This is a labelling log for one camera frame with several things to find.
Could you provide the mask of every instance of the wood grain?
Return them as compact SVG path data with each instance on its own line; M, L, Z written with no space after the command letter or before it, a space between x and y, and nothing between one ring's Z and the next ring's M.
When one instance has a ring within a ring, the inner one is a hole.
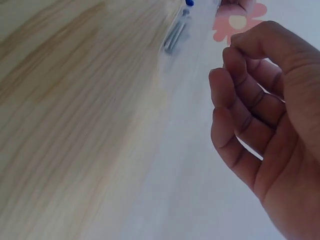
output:
M0 239L91 239L102 208L116 239L166 120L180 4L0 1Z

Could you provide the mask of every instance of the pink flower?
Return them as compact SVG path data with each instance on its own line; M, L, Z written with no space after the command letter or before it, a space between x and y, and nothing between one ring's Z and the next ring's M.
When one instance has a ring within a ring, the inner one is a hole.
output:
M262 23L262 20L255 19L264 16L267 13L267 7L262 3L256 3L253 11L247 16L243 15L220 15L217 16L212 30L216 30L213 39L222 42L227 37L227 43L230 45L231 36L243 33L254 26Z

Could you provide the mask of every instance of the palm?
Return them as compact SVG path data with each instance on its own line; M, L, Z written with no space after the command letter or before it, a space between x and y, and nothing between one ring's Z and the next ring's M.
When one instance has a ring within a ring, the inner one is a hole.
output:
M298 108L296 97L287 91L284 99L285 76L265 60L245 59L230 47L224 50L223 61L224 69L210 73L216 107L213 144L257 195L275 225L290 236L287 228L298 231L301 221L310 222L315 212L320 215L320 164L288 115L294 115L291 109ZM272 94L265 93L257 82ZM248 152L235 135L263 161Z

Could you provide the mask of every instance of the hand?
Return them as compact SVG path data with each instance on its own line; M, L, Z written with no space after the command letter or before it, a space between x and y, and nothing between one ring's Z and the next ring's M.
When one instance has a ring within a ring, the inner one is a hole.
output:
M214 147L286 238L320 239L320 52L263 22L233 36L223 62L209 74Z
M251 13L256 0L222 0L216 16L242 15Z

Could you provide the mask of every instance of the wooden table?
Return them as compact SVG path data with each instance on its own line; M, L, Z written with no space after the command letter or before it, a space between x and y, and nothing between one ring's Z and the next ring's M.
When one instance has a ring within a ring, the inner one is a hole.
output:
M261 2L320 47L320 3ZM197 74L162 86L180 4L0 0L1 240L282 239L210 142L227 41L209 32Z
M114 239L157 146L180 0L0 1L0 239Z

